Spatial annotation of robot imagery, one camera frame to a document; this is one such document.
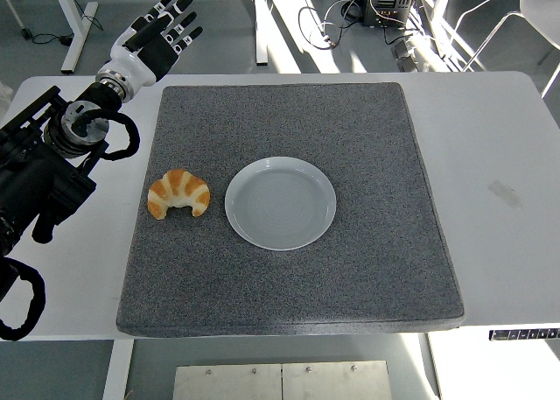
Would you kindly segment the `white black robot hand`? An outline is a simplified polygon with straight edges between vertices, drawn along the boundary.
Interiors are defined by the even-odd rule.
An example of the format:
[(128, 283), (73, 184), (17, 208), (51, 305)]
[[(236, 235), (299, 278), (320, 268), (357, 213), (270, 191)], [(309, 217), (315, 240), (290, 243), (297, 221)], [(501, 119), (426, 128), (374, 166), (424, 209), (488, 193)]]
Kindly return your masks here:
[(188, 46), (203, 32), (187, 29), (197, 14), (193, 0), (161, 0), (138, 17), (110, 50), (110, 60), (97, 73), (99, 82), (114, 82), (124, 96), (134, 96), (166, 76)]

